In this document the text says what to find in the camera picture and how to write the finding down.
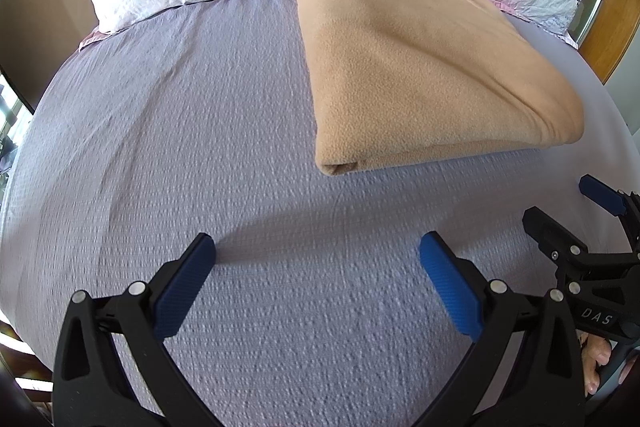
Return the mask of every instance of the wooden furniture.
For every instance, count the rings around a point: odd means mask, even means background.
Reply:
[[[602,0],[591,28],[580,45],[580,55],[605,84],[640,24],[640,0]]]

